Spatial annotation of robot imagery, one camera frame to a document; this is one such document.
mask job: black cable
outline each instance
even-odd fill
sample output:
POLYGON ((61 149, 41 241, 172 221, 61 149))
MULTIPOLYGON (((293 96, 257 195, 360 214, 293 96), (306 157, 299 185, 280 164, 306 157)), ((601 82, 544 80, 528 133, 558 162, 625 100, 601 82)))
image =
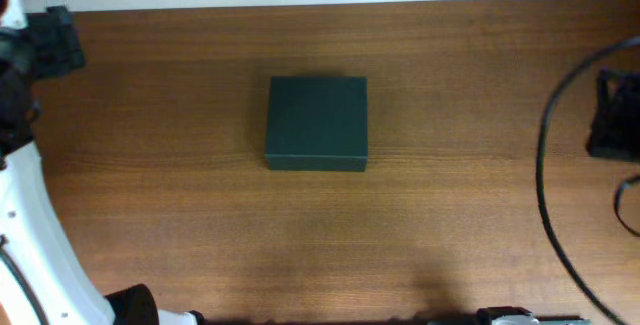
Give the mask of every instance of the black cable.
POLYGON ((618 221, 620 222, 620 224, 622 224, 622 226, 624 226, 625 229, 627 229, 627 231, 631 235, 637 236, 637 237, 640 237, 640 232, 634 230, 633 228, 631 228, 631 226, 627 225, 627 223, 624 222, 624 220, 622 220, 622 216, 620 216, 620 204, 622 203, 622 195, 624 194, 624 191, 631 188, 632 186, 634 186, 639 182, 640 182, 640 175, 636 175, 632 178, 629 178, 623 181, 622 184, 620 184, 620 186, 618 187, 618 190, 616 191, 616 196, 614 197, 614 200, 613 200, 613 211, 616 214, 618 221))
POLYGON ((578 272, 571 264, 571 261, 567 257, 567 254, 562 249, 560 242, 558 241, 558 237, 551 226, 551 220, 549 219, 549 212, 547 210, 547 203, 544 196, 544 156, 546 152, 547 145, 547 133, 549 132, 549 125, 551 122, 551 115, 553 114, 553 110, 555 109, 558 100, 562 94, 569 88, 571 83, 588 69, 593 63, 600 61, 609 55, 618 52, 620 50, 628 49, 634 46, 640 45, 640 36, 633 37, 628 40, 624 40, 617 44, 611 45, 605 49, 602 49, 595 54, 584 59, 578 66, 576 66, 570 73, 568 73, 562 81, 558 84, 556 89, 553 91, 547 105, 545 107, 542 122, 540 123, 540 135, 538 137, 538 152, 536 155, 536 194, 538 196, 538 210, 540 211, 540 217, 542 218, 542 225, 544 226, 544 230, 547 233, 547 237, 553 246, 553 249, 558 256, 562 265, 564 265, 565 269, 576 283, 578 288, 582 290, 584 295, 593 303, 593 305, 598 308, 607 318, 609 318, 613 323, 618 325, 625 325, 625 322, 622 321, 613 311, 609 310, 609 308, 598 299, 598 297, 589 289, 587 284, 582 280, 578 272))
POLYGON ((29 283, 22 275, 22 272, 20 272, 20 269, 18 269, 16 263, 13 262, 11 256, 9 256, 9 254, 4 250, 4 245, 6 243, 7 239, 4 236, 0 236, 0 260, 2 260, 11 275, 18 282, 18 285, 22 289, 22 292, 24 292, 24 295, 27 297, 27 300, 31 304, 33 311, 36 313, 36 317, 38 318, 38 321, 40 321, 40 324, 49 325, 47 316, 45 315, 44 310, 42 309, 42 305, 40 305, 36 294, 33 293, 31 286, 29 286, 29 283))

